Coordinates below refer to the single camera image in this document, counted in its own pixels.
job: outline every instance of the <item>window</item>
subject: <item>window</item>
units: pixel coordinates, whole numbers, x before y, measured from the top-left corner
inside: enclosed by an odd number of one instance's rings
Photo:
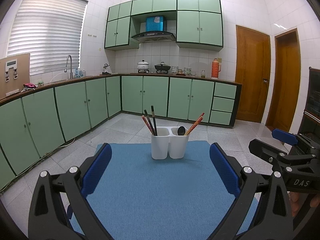
[[[80,65],[85,0],[23,0],[13,22],[7,57],[30,53],[30,75],[60,71],[72,56]]]

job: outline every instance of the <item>range hood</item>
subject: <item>range hood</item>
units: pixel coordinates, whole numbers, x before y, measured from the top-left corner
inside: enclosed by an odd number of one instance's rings
[[[176,38],[173,33],[165,32],[165,31],[149,31],[136,34],[131,38],[145,43],[152,41],[175,41]]]

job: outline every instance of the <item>countertop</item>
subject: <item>countertop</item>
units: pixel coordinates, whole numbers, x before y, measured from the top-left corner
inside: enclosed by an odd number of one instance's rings
[[[237,82],[232,82],[232,81],[227,81],[227,80],[221,80],[221,79],[211,79],[211,78],[201,78],[201,77],[193,77],[193,76],[179,76],[179,75],[172,75],[172,74],[156,74],[156,73],[114,73],[111,75],[96,75],[96,76],[87,76],[87,77],[81,77],[81,78],[74,78],[74,79],[67,79],[67,80],[62,80],[54,83],[49,83],[45,84],[42,86],[37,87],[35,90],[28,90],[22,93],[16,93],[11,96],[5,97],[0,99],[0,106],[4,105],[6,103],[9,103],[15,99],[31,95],[33,93],[54,88],[54,87],[60,87],[63,85],[67,84],[73,84],[73,83],[78,83],[78,82],[83,82],[87,80],[93,80],[93,79],[98,79],[98,78],[106,78],[110,76],[155,76],[155,77],[174,77],[174,78],[187,78],[187,79],[196,79],[196,80],[205,80],[205,81],[211,81],[211,82],[220,82],[220,83],[225,83],[225,84],[230,84],[230,85],[242,85]]]

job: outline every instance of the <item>human hand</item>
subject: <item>human hand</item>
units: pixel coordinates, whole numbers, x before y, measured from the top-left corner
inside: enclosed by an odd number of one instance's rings
[[[290,192],[290,206],[291,206],[291,213],[292,216],[295,217],[299,211],[300,205],[299,205],[299,197],[300,193],[297,192]],[[310,201],[310,207],[317,207],[320,203],[320,194],[317,194],[311,199]]]

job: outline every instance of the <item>chopstick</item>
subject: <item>chopstick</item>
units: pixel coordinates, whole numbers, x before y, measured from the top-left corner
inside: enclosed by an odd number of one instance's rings
[[[153,125],[155,126],[155,136],[158,136],[157,125],[156,125],[156,117],[155,117],[155,110],[154,110],[153,106],[151,106],[151,113],[152,113]]]
[[[151,123],[151,121],[150,121],[150,118],[149,118],[149,115],[148,115],[148,112],[147,112],[146,109],[144,110],[144,113],[146,114],[146,118],[147,118],[148,123],[149,123],[149,125],[150,125],[150,128],[151,128],[151,130],[152,130],[152,134],[153,134],[153,135],[156,135],[155,130],[153,129],[152,123]]]
[[[199,118],[194,122],[193,125],[191,125],[191,127],[188,129],[188,131],[186,131],[186,133],[184,135],[188,135],[203,119],[204,113],[202,113]]]
[[[150,125],[148,124],[148,121],[147,121],[147,119],[146,119],[146,117],[145,117],[144,115],[142,116],[142,119],[143,119],[143,121],[146,123],[146,126],[149,128],[151,134],[154,135],[153,132],[152,132],[152,130],[151,130],[151,127],[150,127]]]

